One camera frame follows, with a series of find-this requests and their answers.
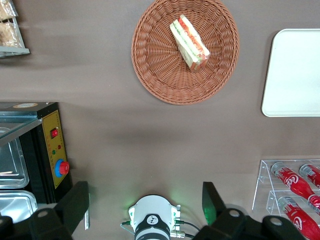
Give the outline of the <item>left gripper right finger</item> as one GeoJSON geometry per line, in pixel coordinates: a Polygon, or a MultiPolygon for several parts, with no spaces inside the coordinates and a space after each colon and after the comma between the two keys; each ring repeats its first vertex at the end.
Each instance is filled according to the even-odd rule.
{"type": "Polygon", "coordinates": [[[262,222],[237,208],[226,207],[212,182],[202,185],[202,210],[207,222],[196,240],[303,240],[304,236],[286,218],[267,215],[262,222]]]}

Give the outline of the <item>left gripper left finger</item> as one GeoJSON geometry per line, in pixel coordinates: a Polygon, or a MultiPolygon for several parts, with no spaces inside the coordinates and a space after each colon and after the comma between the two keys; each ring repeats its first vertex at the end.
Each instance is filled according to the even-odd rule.
{"type": "Polygon", "coordinates": [[[73,232],[90,206],[87,181],[77,182],[54,206],[35,211],[29,218],[13,223],[9,216],[0,218],[2,240],[71,240],[73,232]]]}

